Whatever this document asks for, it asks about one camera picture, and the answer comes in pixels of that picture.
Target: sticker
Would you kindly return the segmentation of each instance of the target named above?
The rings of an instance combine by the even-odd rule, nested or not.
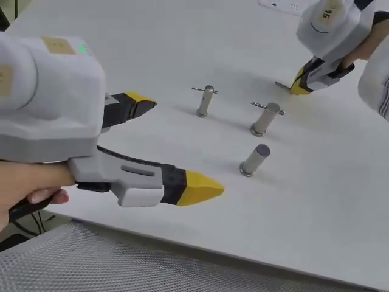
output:
[[[13,69],[7,64],[0,64],[0,96],[11,96]]]
[[[71,44],[69,44],[65,38],[42,36],[41,39],[51,54],[75,55],[75,51],[71,47]]]
[[[323,13],[320,16],[320,20],[323,24],[330,26],[336,19],[336,16],[341,11],[342,6],[339,5],[339,0],[329,0],[323,9]]]

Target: finger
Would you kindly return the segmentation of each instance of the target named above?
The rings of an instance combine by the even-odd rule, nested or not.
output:
[[[55,192],[57,192],[60,188],[58,187],[53,187],[49,189],[41,189],[41,190],[36,190],[30,194],[27,195],[27,200],[31,204],[38,204],[48,197],[52,196]]]
[[[74,177],[66,163],[32,164],[32,177],[35,178],[36,189],[48,189],[56,186],[72,186]]]
[[[69,201],[69,195],[65,190],[59,190],[53,197],[51,204],[61,205]]]

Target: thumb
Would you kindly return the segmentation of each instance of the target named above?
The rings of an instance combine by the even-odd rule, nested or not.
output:
[[[75,184],[75,179],[65,162],[32,164],[31,171],[32,177],[35,180],[36,190],[72,186]]]

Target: white table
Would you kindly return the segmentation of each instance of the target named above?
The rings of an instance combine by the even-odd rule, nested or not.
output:
[[[309,52],[299,19],[256,0],[34,0],[9,29],[20,36],[78,35],[101,61],[108,91],[158,106],[101,137],[133,157],[197,170],[225,185],[193,207],[122,209],[109,193],[70,189],[49,211],[128,232],[322,277],[389,290],[389,125],[357,95],[363,65],[332,88],[291,97]],[[205,119],[201,92],[220,93]],[[268,135],[249,126],[250,101],[278,102]],[[259,143],[272,154],[253,178],[239,163]]]

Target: metal peg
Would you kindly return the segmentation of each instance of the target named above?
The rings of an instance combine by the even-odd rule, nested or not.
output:
[[[270,123],[274,120],[277,114],[280,114],[281,108],[276,103],[270,102],[265,106],[260,118],[251,125],[250,131],[256,137],[263,137]]]
[[[270,148],[267,145],[260,144],[254,149],[250,156],[241,163],[239,170],[242,175],[253,176],[257,168],[270,155]]]
[[[262,104],[260,104],[260,103],[258,103],[258,102],[251,102],[251,104],[252,104],[253,106],[256,106],[257,108],[263,108],[264,110],[267,109],[267,106],[266,106],[266,105],[262,105]],[[286,114],[286,113],[285,113],[284,110],[280,109],[280,111],[278,112],[278,114],[281,115],[281,116],[283,116],[283,115]]]
[[[219,91],[216,91],[213,86],[207,85],[204,89],[192,87],[193,90],[203,91],[200,107],[196,111],[198,117],[206,117],[208,114],[208,107],[211,103],[213,94],[218,94]]]

